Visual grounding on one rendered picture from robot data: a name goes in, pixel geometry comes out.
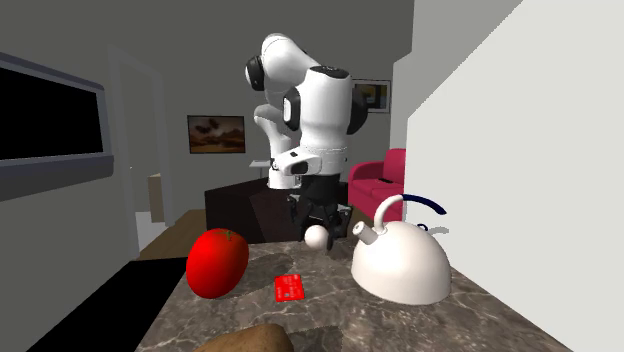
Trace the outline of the red sofa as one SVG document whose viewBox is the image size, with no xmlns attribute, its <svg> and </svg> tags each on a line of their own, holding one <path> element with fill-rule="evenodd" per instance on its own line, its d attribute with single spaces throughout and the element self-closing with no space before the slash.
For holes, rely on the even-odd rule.
<svg viewBox="0 0 624 352">
<path fill-rule="evenodd" d="M 348 203 L 373 219 L 382 201 L 403 193 L 405 160 L 406 150 L 393 148 L 383 160 L 353 166 L 348 176 Z"/>
</svg>

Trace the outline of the brown landscape wall picture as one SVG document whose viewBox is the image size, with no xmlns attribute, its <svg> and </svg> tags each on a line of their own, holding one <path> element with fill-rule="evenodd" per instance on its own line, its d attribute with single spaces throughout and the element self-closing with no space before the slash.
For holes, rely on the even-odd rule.
<svg viewBox="0 0 624 352">
<path fill-rule="evenodd" d="M 243 116 L 188 115 L 191 154 L 241 154 L 246 152 Z"/>
</svg>

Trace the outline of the small white ball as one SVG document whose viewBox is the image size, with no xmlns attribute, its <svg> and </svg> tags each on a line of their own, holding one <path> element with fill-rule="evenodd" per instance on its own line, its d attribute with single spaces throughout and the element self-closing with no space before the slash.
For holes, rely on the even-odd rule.
<svg viewBox="0 0 624 352">
<path fill-rule="evenodd" d="M 311 249 L 326 249 L 328 240 L 329 232 L 322 225 L 312 225 L 304 233 L 304 242 Z"/>
</svg>

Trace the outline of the red card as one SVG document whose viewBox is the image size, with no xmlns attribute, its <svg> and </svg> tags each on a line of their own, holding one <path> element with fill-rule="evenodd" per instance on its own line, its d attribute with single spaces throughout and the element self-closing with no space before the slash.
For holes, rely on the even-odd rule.
<svg viewBox="0 0 624 352">
<path fill-rule="evenodd" d="M 288 274 L 274 279 L 275 300 L 277 302 L 302 300 L 305 298 L 301 276 Z"/>
</svg>

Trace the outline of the brown potato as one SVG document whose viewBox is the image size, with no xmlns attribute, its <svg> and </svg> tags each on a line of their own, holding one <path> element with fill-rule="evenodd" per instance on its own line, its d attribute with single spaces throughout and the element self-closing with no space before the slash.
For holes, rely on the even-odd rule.
<svg viewBox="0 0 624 352">
<path fill-rule="evenodd" d="M 266 323 L 219 335 L 193 352 L 294 352 L 285 329 Z"/>
</svg>

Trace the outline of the red tomato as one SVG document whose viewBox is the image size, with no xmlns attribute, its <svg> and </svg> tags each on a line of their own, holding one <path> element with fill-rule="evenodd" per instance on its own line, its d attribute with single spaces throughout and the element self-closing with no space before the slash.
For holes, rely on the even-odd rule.
<svg viewBox="0 0 624 352">
<path fill-rule="evenodd" d="M 222 297 L 239 283 L 248 260 L 248 243 L 240 234 L 224 228 L 210 229 L 195 241 L 188 255 L 188 285 L 202 298 Z"/>
</svg>

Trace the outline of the grey framed dark window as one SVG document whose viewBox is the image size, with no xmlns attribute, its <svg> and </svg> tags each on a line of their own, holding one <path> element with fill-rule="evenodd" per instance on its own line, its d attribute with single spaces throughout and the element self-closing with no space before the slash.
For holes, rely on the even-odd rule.
<svg viewBox="0 0 624 352">
<path fill-rule="evenodd" d="M 0 52 L 0 201 L 113 173 L 104 87 Z"/>
</svg>

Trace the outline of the grey door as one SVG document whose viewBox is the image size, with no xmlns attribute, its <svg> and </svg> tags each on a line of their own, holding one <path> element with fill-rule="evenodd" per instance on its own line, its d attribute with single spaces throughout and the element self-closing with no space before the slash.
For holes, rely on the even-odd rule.
<svg viewBox="0 0 624 352">
<path fill-rule="evenodd" d="M 108 60 L 130 255 L 144 259 L 143 251 L 175 224 L 163 79 L 113 45 Z"/>
</svg>

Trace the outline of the dark robot stand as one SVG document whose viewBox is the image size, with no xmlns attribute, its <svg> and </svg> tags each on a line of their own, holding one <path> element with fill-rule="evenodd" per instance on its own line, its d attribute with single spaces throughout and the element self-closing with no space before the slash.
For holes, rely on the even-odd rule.
<svg viewBox="0 0 624 352">
<path fill-rule="evenodd" d="M 298 241 L 304 230 L 293 224 L 287 196 L 299 191 L 271 189 L 266 178 L 207 190 L 206 227 L 232 230 L 250 244 Z M 340 182 L 337 198 L 346 206 Z"/>
</svg>

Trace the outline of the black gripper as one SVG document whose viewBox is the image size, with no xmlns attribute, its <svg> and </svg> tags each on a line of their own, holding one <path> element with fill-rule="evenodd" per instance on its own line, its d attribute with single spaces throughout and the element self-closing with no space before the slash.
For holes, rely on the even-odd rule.
<svg viewBox="0 0 624 352">
<path fill-rule="evenodd" d="M 328 239 L 326 249 L 330 251 L 336 239 L 347 236 L 347 228 L 352 215 L 352 208 L 338 204 L 340 175 L 304 175 L 298 194 L 289 194 L 291 220 L 300 230 L 306 230 L 310 224 L 313 205 L 323 207 L 328 217 Z"/>
</svg>

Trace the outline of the yellow and blue wall picture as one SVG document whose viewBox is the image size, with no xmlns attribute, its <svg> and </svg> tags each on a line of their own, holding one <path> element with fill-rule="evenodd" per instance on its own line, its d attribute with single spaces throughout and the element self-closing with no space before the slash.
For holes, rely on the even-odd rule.
<svg viewBox="0 0 624 352">
<path fill-rule="evenodd" d="M 391 112 L 392 82 L 390 80 L 354 79 L 353 84 L 364 94 L 370 113 Z"/>
</svg>

